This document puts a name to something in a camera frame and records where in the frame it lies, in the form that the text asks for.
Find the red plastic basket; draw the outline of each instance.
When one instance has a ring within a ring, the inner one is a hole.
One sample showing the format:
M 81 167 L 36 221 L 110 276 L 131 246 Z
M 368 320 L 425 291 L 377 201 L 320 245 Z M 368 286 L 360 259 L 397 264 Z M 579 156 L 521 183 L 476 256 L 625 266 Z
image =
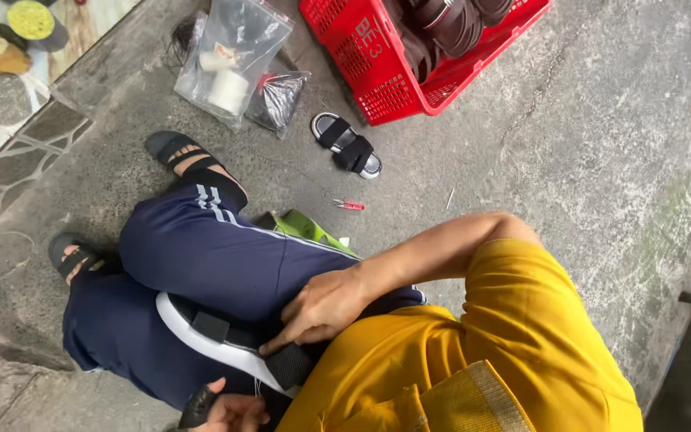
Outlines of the red plastic basket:
M 447 58 L 418 84 L 381 0 L 302 0 L 300 11 L 351 86 L 367 122 L 393 122 L 421 112 L 437 115 L 488 64 L 551 8 L 552 0 L 516 0 L 476 47 Z

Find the yellow shirt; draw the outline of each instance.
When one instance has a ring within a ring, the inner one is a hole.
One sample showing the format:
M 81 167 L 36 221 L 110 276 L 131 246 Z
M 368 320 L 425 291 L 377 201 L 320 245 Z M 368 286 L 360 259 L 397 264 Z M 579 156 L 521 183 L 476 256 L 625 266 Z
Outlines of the yellow shirt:
M 628 381 L 567 272 L 520 240 L 481 246 L 460 322 L 416 306 L 332 341 L 277 431 L 641 431 Z

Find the green cloth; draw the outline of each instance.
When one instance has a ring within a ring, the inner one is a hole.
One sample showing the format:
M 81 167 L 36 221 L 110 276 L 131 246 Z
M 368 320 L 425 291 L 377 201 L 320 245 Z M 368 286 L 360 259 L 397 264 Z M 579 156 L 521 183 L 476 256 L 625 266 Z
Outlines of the green cloth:
M 305 216 L 298 210 L 290 210 L 282 218 L 276 216 L 276 213 L 273 211 L 271 215 L 274 216 L 274 221 L 276 222 L 276 228 L 274 228 L 276 232 L 313 240 L 321 244 L 328 244 L 333 248 L 338 248 L 347 254 L 353 255 L 354 257 L 356 256 L 353 250 L 343 246 L 337 238 L 333 237 L 327 231 L 324 231 L 319 224 L 313 221 L 313 219 Z

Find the plastic bag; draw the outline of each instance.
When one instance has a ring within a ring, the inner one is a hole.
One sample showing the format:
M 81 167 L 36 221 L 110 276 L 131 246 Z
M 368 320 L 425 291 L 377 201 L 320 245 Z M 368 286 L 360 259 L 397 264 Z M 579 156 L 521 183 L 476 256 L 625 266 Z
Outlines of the plastic bag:
M 212 0 L 199 12 L 175 92 L 234 131 L 293 22 L 259 0 Z
M 284 139 L 311 72 L 290 71 L 274 59 L 250 99 L 247 117 Z

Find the foot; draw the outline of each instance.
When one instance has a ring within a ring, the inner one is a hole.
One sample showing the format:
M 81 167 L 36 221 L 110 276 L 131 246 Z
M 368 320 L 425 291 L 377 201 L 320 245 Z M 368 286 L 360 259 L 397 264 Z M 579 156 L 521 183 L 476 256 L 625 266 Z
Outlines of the foot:
M 183 154 L 188 154 L 189 152 L 193 152 L 194 150 L 198 150 L 200 148 L 201 147 L 199 147 L 198 145 L 188 144 L 187 146 L 185 146 L 185 147 L 181 148 L 180 150 L 178 150 L 177 152 L 175 152 L 175 154 L 173 154 L 172 157 L 170 157 L 169 161 L 171 161 L 171 160 L 173 160 L 173 159 L 175 159 L 175 158 L 177 158 Z M 189 166 L 191 166 L 191 164 L 193 164 L 194 162 L 196 162 L 200 159 L 204 159 L 204 158 L 208 158 L 208 157 L 209 157 L 208 154 L 196 154 L 190 158 L 187 158 L 185 161 L 182 161 L 179 164 L 175 165 L 175 169 L 173 171 L 175 171 L 175 174 L 177 174 L 178 177 L 183 177 L 183 172 L 186 172 L 186 170 L 188 169 Z M 215 165 L 209 167 L 208 169 L 210 169 L 210 170 L 212 170 L 218 174 L 225 175 L 227 178 L 230 178 L 232 181 L 234 181 L 234 183 L 236 183 L 241 188 L 242 192 L 244 192 L 244 194 L 246 195 L 247 191 L 245 191 L 244 188 L 242 187 L 242 185 L 239 182 L 237 182 L 235 178 L 231 177 L 231 174 L 228 174 L 228 172 L 226 170 L 224 170 L 223 167 L 221 167 L 218 164 L 215 164 Z
M 74 250 L 77 250 L 77 249 L 79 249 L 79 246 L 76 246 L 76 245 L 68 246 L 66 249 L 63 250 L 63 259 L 62 260 L 65 260 L 67 256 L 72 254 L 74 252 Z M 74 278 L 74 276 L 76 276 L 76 274 L 79 273 L 79 270 L 82 270 L 82 266 L 84 265 L 84 262 L 86 262 L 86 261 L 87 261 L 87 259 L 85 258 L 82 260 L 81 263 L 76 264 L 76 267 L 74 267 L 74 269 L 71 270 L 71 273 L 68 274 L 68 276 L 65 279 L 65 282 L 69 286 L 71 286 L 71 280 Z M 103 262 L 103 260 L 100 260 L 100 261 L 96 262 L 92 267 L 90 267 L 90 270 L 92 270 L 92 271 L 98 270 L 99 268 L 103 267 L 103 264 L 105 264 Z

